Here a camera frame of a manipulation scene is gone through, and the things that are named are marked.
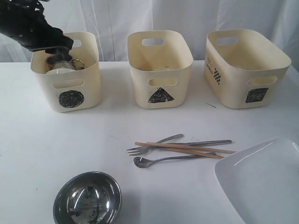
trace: stainless steel bowl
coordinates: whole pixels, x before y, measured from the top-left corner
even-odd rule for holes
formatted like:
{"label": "stainless steel bowl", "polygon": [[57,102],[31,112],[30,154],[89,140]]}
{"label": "stainless steel bowl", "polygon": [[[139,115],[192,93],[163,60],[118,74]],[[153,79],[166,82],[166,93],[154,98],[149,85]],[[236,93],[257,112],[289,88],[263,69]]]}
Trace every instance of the stainless steel bowl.
{"label": "stainless steel bowl", "polygon": [[102,172],[80,174],[59,191],[53,206],[56,224],[110,224],[121,208],[121,190]]}

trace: small spoon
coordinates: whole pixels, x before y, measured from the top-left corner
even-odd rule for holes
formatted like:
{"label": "small spoon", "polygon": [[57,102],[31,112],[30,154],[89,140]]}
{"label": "small spoon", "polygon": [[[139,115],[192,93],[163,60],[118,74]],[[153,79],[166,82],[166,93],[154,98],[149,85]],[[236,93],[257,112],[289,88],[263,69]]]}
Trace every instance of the small spoon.
{"label": "small spoon", "polygon": [[153,165],[156,162],[160,162],[160,161],[164,161],[164,160],[179,160],[179,159],[199,159],[199,158],[207,158],[206,156],[201,156],[201,155],[184,155],[184,156],[172,156],[172,157],[165,157],[162,159],[158,159],[158,160],[148,160],[145,158],[142,158],[140,156],[137,156],[133,159],[134,164],[138,167],[138,168],[147,168],[151,165]]}

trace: handle cutout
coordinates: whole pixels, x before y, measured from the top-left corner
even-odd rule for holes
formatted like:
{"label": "handle cutout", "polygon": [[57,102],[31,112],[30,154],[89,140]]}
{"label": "handle cutout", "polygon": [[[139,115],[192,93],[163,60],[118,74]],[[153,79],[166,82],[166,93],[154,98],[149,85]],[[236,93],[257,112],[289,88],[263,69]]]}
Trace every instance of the handle cutout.
{"label": "handle cutout", "polygon": [[238,38],[236,36],[223,37],[216,40],[217,45],[235,44],[237,42]]}
{"label": "handle cutout", "polygon": [[60,82],[55,82],[52,84],[52,86],[56,89],[62,89],[62,88],[69,88],[69,87],[75,87],[75,86],[81,86],[84,84],[84,80],[81,78],[74,78],[69,80],[63,80]]}
{"label": "handle cutout", "polygon": [[142,40],[143,46],[155,46],[155,45],[163,45],[164,39],[163,38],[148,38]]}
{"label": "handle cutout", "polygon": [[82,46],[82,42],[80,40],[74,40],[73,48],[79,48]]}
{"label": "handle cutout", "polygon": [[269,76],[269,77],[257,77],[248,80],[247,85],[255,86],[255,85],[271,85],[275,83],[277,80],[276,76]]}
{"label": "handle cutout", "polygon": [[178,83],[177,78],[152,78],[149,80],[150,86],[167,86],[176,85]]}

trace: triangle symbol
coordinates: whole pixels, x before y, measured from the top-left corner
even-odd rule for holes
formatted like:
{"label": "triangle symbol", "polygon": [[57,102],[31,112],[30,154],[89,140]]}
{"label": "triangle symbol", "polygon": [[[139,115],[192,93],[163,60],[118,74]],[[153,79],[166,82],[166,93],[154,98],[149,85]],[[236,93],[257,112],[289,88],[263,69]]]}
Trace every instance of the triangle symbol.
{"label": "triangle symbol", "polygon": [[149,103],[164,103],[168,101],[173,101],[174,98],[169,95],[163,88],[159,88],[150,98]]}

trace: white tablecloth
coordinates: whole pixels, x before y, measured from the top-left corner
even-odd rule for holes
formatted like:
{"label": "white tablecloth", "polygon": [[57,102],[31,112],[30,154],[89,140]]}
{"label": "white tablecloth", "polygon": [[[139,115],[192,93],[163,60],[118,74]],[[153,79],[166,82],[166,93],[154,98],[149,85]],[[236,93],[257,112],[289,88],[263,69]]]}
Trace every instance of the white tablecloth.
{"label": "white tablecloth", "polygon": [[[213,94],[203,64],[194,63],[183,105],[145,110],[135,104],[128,63],[100,63],[102,102],[67,113],[50,109],[29,63],[0,64],[1,223],[53,224],[56,194],[87,171],[106,172],[119,183],[117,224],[243,223],[214,176],[217,159],[139,169],[125,151],[135,141],[177,133],[185,134],[181,141],[232,139],[218,147],[235,151],[278,136],[299,142],[299,74],[293,67],[268,106],[233,110]],[[156,150],[145,157],[177,154]]]}

